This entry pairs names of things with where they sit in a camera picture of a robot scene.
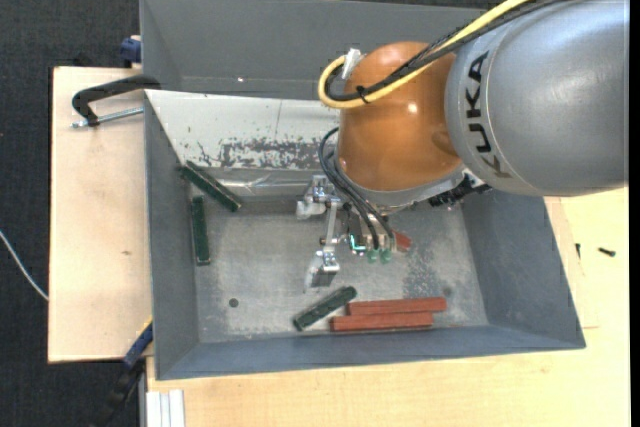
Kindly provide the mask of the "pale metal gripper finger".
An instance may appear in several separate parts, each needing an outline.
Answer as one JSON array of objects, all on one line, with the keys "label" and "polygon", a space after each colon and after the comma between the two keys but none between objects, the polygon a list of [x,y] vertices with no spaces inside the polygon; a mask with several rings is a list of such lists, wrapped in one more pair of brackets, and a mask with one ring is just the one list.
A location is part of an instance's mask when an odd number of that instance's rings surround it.
[{"label": "pale metal gripper finger", "polygon": [[311,259],[304,278],[304,289],[329,287],[340,270],[333,252],[317,250]]},{"label": "pale metal gripper finger", "polygon": [[324,214],[333,204],[340,205],[342,198],[326,175],[313,175],[302,198],[296,203],[295,215],[298,220],[306,220]]}]

